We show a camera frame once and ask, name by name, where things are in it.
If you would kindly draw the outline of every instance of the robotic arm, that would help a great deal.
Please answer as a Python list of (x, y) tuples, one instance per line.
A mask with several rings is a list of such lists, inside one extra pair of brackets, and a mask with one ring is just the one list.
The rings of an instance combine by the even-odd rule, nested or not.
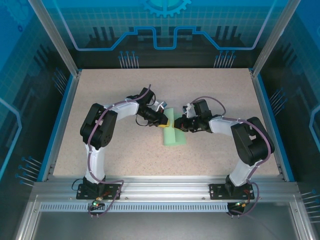
[[(154, 92), (147, 88), (143, 88), (139, 95), (128, 96), (125, 103), (114, 105), (109, 111), (106, 112), (102, 119), (102, 123), (98, 126), (96, 131), (93, 134), (90, 145), (92, 146), (91, 158), (90, 158), (90, 168), (92, 174), (100, 181), (105, 178), (104, 172), (104, 162), (105, 162), (105, 151), (106, 146), (110, 143), (116, 121), (119, 121), (127, 116), (138, 114), (142, 116), (145, 120), (148, 121), (149, 126), (156, 127), (167, 127), (169, 126), (169, 120), (164, 115), (164, 108), (167, 106), (166, 102), (157, 102)], [(88, 139), (92, 133), (94, 126), (102, 115), (106, 108), (109, 108), (111, 105), (102, 106), (98, 103), (95, 103), (91, 106), (80, 130), (83, 142), (85, 143), (85, 148), (87, 156), (89, 154)], [(83, 184), (95, 188), (95, 184), (99, 182), (91, 176), (89, 169), (86, 170), (85, 177), (83, 179)]]
[[(212, 115), (204, 99), (188, 103), (182, 109), (184, 114), (174, 121), (175, 128), (183, 132), (205, 131), (233, 137), (240, 159), (233, 172), (226, 177), (224, 186), (229, 196), (234, 197), (237, 188), (247, 183), (254, 169), (268, 156), (265, 140), (248, 124), (221, 115)], [(271, 153), (273, 153), (275, 151), (274, 144), (261, 121), (257, 117), (252, 117), (247, 121), (262, 132), (270, 144)]]

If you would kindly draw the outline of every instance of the speckled tabletop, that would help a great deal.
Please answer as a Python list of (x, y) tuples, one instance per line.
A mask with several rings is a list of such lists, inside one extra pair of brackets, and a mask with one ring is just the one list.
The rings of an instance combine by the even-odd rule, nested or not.
[[(159, 101), (181, 111), (200, 96), (212, 96), (226, 107), (226, 117), (262, 118), (249, 70), (186, 69), (84, 69), (81, 73), (53, 175), (83, 176), (87, 158), (80, 128), (92, 104), (112, 104), (139, 94), (151, 84)], [(212, 114), (221, 107), (207, 100)], [(135, 116), (116, 123), (105, 151), (104, 170), (112, 176), (210, 176), (227, 175), (236, 166), (238, 155), (232, 137), (207, 132), (186, 133), (186, 145), (164, 146), (163, 129), (142, 127)], [(256, 175), (278, 175), (274, 156)]]

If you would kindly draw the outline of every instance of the enclosure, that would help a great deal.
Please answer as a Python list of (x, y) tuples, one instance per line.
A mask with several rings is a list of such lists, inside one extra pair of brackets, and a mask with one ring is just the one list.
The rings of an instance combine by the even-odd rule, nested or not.
[[(316, 0), (2, 0), (0, 238), (318, 239), (319, 9)], [(77, 199), (74, 182), (87, 170), (82, 124), (92, 104), (149, 84), (175, 118), (211, 96), (226, 108), (208, 99), (212, 115), (261, 120), (275, 151), (252, 176), (250, 214), (227, 215), (239, 199), (212, 199), (209, 187), (238, 162), (232, 137), (186, 132), (166, 146), (164, 129), (129, 116), (104, 157), (106, 179), (124, 181), (119, 199), (91, 219), (92, 199)]]

